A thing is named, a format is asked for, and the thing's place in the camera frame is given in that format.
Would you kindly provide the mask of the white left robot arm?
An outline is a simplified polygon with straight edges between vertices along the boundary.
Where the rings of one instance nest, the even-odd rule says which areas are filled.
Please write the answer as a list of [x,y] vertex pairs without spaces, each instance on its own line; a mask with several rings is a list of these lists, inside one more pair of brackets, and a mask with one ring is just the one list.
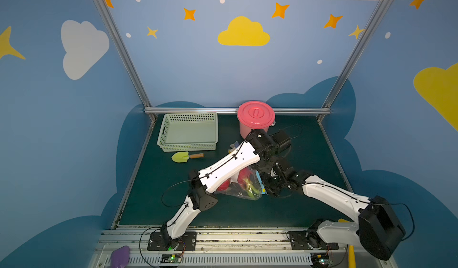
[[200,212],[214,207],[218,202],[214,192],[225,181],[247,167],[269,175],[280,155],[290,147],[291,138],[284,131],[268,134],[263,129],[255,129],[233,152],[205,169],[192,171],[184,202],[175,216],[161,227],[164,242],[169,245],[181,238]]

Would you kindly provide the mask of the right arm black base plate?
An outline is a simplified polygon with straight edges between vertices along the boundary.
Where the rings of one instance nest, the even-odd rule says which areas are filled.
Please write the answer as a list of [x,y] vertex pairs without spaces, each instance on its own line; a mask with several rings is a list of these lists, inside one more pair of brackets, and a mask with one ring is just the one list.
[[287,239],[291,243],[292,250],[338,250],[337,243],[325,243],[316,232],[288,231]]

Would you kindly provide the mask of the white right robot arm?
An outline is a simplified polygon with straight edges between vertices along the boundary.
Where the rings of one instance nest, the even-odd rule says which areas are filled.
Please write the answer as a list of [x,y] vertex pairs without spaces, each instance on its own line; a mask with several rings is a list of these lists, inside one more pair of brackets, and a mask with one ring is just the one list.
[[369,198],[335,186],[306,170],[295,170],[287,160],[257,164],[267,194],[278,197],[282,189],[297,191],[321,201],[350,218],[349,223],[318,219],[305,232],[312,250],[341,243],[364,248],[379,260],[389,260],[398,245],[410,236],[393,209],[381,196]]

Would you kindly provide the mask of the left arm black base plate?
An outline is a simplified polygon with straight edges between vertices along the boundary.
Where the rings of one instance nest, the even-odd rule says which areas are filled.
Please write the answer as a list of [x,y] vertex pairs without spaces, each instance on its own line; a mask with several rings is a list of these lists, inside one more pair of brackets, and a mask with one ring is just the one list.
[[186,232],[182,237],[169,240],[161,232],[152,232],[147,243],[147,251],[194,251],[196,248],[196,232]]

